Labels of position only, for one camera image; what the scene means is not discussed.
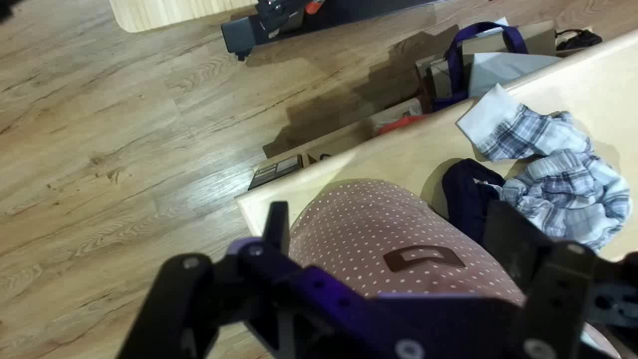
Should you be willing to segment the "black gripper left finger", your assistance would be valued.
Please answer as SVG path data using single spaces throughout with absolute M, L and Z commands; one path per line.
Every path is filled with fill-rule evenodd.
M 265 249 L 287 251 L 289 206 L 273 202 L 261 237 L 235 243 L 221 261 L 203 253 L 167 259 L 117 359 L 205 359 L 223 325 L 243 323 L 275 359 L 291 359 L 281 315 L 265 289 Z

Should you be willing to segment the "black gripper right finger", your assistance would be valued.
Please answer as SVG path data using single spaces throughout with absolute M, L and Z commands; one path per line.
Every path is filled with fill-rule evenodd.
M 608 261 L 576 241 L 554 241 L 506 204 L 490 202 L 484 243 L 524 291 L 510 329 L 520 359 L 610 359 L 586 345 L 586 325 L 638 351 L 638 253 Z

